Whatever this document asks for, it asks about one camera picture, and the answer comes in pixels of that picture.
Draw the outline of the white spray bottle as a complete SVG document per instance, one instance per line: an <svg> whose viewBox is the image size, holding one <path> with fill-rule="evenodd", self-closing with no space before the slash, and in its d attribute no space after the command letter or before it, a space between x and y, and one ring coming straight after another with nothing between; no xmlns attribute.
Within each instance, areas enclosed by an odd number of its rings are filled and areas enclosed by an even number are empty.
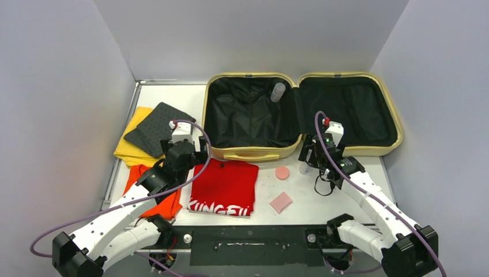
<svg viewBox="0 0 489 277"><path fill-rule="evenodd" d="M307 162L301 162L299 166L299 172L302 175L307 175L309 171L310 171L309 164Z"/></svg>

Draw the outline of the dark grey dotted cloth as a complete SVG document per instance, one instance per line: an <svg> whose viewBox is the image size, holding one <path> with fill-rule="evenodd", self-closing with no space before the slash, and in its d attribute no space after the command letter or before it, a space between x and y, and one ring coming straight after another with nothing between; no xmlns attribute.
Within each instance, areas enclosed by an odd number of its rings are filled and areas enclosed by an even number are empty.
<svg viewBox="0 0 489 277"><path fill-rule="evenodd" d="M148 115L144 115L142 121L123 138L151 157L159 158L164 154L160 141L171 140L172 129L169 122L174 119L196 121L187 113L160 102Z"/></svg>

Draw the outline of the red printed t-shirt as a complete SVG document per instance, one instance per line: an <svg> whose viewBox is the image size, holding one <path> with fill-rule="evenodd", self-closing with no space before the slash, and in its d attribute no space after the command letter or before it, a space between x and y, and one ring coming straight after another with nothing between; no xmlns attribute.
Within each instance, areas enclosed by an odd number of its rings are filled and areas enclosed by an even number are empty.
<svg viewBox="0 0 489 277"><path fill-rule="evenodd" d="M191 184L187 209L213 215L251 216L258 171L259 167L254 164L211 159Z"/></svg>

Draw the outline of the clear plastic cup bottle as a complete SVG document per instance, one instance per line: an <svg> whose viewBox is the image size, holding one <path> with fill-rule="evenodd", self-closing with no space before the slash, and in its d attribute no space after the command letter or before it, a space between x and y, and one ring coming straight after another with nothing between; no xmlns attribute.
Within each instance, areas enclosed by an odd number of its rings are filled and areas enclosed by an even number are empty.
<svg viewBox="0 0 489 277"><path fill-rule="evenodd" d="M282 96L284 95L287 87L283 83L276 83L272 89L272 93L270 95L270 100L274 103L280 101Z"/></svg>

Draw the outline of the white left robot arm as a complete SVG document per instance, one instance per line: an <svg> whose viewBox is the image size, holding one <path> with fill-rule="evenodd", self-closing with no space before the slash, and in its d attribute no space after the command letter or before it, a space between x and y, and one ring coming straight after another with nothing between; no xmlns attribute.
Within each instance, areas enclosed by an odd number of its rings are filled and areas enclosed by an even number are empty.
<svg viewBox="0 0 489 277"><path fill-rule="evenodd" d="M143 172L104 214L71 234L59 233L52 241L51 262L60 275L102 276L112 265L142 248L165 248L172 243L171 224L159 214L132 229L128 226L188 183L189 171L196 165L208 164L208 138L201 136L199 141L199 151L188 140L172 143L165 157Z"/></svg>

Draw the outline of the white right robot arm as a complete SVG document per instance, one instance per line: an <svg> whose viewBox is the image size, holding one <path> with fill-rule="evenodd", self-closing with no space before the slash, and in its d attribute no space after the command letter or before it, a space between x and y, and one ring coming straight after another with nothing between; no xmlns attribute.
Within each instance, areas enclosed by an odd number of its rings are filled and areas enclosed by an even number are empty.
<svg viewBox="0 0 489 277"><path fill-rule="evenodd" d="M436 269L446 276L438 257L438 234L406 216L378 186L365 167L343 156L330 133L307 135L299 161L317 169L333 189L355 201L377 229L343 214L327 222L326 239L332 246L350 244L379 261L387 276L425 276Z"/></svg>

